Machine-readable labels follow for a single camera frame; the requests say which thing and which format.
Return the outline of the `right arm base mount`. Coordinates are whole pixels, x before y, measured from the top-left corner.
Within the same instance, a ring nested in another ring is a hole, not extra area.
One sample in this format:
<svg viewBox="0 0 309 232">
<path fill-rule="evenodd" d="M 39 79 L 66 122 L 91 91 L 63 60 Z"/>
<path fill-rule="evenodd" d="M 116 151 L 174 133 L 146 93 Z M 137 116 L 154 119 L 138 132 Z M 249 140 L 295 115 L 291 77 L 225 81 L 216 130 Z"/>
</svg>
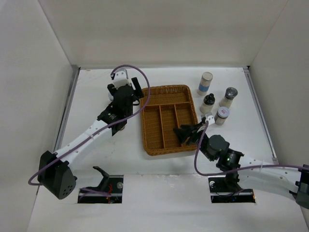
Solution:
<svg viewBox="0 0 309 232">
<path fill-rule="evenodd" d="M 256 203 L 252 189 L 242 189 L 238 183 L 226 180 L 226 176 L 212 176 L 208 182 L 212 203 Z"/>
</svg>

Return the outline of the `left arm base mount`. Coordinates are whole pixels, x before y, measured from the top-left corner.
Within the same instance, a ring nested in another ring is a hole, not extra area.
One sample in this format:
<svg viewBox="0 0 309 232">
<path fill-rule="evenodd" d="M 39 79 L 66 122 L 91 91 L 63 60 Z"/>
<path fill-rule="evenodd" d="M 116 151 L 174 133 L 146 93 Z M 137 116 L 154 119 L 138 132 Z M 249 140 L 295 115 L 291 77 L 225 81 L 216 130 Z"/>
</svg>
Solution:
<svg viewBox="0 0 309 232">
<path fill-rule="evenodd" d="M 102 203 L 116 204 L 122 203 L 124 176 L 109 175 L 106 171 L 98 166 L 93 169 L 102 175 L 100 183 L 95 187 L 84 187 L 79 190 L 77 203 Z"/>
</svg>

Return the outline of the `red sauce bottle yellow cap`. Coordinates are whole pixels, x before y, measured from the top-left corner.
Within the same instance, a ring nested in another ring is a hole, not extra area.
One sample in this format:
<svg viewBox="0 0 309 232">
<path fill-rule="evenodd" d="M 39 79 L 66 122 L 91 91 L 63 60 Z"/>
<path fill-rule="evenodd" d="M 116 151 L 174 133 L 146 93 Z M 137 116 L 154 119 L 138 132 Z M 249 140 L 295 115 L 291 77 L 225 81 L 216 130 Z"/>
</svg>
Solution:
<svg viewBox="0 0 309 232">
<path fill-rule="evenodd" d="M 121 124 L 121 125 L 119 126 L 119 130 L 120 130 L 120 131 L 122 131 L 124 128 L 125 128 L 125 124 Z"/>
</svg>

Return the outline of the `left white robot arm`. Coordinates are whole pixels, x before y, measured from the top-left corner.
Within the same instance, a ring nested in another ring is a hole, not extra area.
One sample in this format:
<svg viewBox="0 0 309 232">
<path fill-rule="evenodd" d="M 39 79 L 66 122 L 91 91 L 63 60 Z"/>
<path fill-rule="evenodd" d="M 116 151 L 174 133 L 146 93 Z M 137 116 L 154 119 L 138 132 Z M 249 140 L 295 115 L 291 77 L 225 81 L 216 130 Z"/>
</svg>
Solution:
<svg viewBox="0 0 309 232">
<path fill-rule="evenodd" d="M 139 105 L 144 97 L 138 79 L 133 77 L 131 81 L 119 87 L 109 84 L 108 90 L 113 101 L 94 123 L 63 148 L 41 155 L 38 181 L 59 200 L 71 194 L 76 186 L 74 165 L 91 152 L 96 142 L 107 140 L 122 130 L 127 124 L 126 118 L 133 114 L 133 106 Z"/>
</svg>

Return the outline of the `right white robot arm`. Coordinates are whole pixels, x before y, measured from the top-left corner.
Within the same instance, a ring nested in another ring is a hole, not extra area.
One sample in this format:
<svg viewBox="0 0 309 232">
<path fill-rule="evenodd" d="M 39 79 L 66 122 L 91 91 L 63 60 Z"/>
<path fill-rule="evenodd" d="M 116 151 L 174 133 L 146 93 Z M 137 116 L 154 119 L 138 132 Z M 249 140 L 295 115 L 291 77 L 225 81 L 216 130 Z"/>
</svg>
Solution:
<svg viewBox="0 0 309 232">
<path fill-rule="evenodd" d="M 224 175 L 224 186 L 229 191 L 259 189 L 284 196 L 303 208 L 309 207 L 308 165 L 269 164 L 246 157 L 231 149 L 220 135 L 206 135 L 208 121 L 196 125 L 182 125 L 173 132 L 181 144 L 197 145 L 196 153 L 202 153 L 209 161 L 215 161 L 218 175 Z"/>
</svg>

